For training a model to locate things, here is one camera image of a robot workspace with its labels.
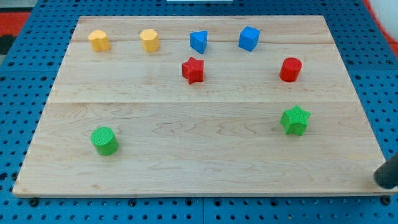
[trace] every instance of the wood grain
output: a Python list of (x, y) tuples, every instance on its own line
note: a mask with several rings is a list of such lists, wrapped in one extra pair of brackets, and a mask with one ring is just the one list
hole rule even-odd
[[(237, 48), (247, 25), (253, 52)], [(155, 29), (160, 49), (138, 34)], [(109, 52), (88, 34), (104, 30)], [(189, 33), (208, 30), (208, 49)], [(279, 79), (295, 55), (295, 83)], [(188, 85), (180, 66), (205, 60), (205, 81)], [(311, 111), (302, 137), (284, 135), (284, 110)], [(100, 156), (99, 126), (119, 150)], [(373, 181), (384, 162), (320, 16), (81, 17), (14, 186), (18, 197), (266, 197), (389, 195)]]

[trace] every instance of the yellow hexagonal block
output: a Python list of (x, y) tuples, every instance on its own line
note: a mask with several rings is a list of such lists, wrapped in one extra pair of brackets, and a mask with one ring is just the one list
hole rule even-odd
[(111, 48), (108, 36), (106, 36), (106, 33), (102, 30), (93, 31), (88, 36), (88, 40), (90, 41), (91, 47), (95, 52), (99, 52), (101, 50), (109, 50)]
[(156, 31), (153, 29), (143, 30), (139, 34), (139, 38), (141, 40), (142, 48), (146, 52), (154, 52), (160, 46), (159, 36), (157, 35)]

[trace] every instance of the blue cube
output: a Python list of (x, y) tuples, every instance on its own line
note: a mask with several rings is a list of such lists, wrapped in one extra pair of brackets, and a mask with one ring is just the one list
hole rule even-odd
[(239, 47), (248, 51), (252, 51), (259, 42), (259, 36), (259, 30), (249, 26), (245, 27), (239, 37)]
[(191, 35), (191, 48), (203, 54), (207, 46), (207, 30), (192, 32)]

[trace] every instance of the red cylinder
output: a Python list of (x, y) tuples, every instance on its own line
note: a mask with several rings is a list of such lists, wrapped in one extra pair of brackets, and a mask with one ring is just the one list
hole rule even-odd
[(281, 80), (285, 82), (294, 82), (299, 77), (302, 64), (297, 58), (287, 58), (284, 60), (282, 68), (279, 73)]

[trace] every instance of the blue perforated surface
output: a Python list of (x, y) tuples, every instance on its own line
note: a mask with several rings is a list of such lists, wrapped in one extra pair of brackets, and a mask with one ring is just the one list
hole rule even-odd
[(40, 0), (0, 67), (0, 223), (398, 223), (398, 201), (346, 198), (46, 199), (11, 194), (79, 16), (324, 15), (381, 149), (398, 145), (398, 62), (357, 0)]

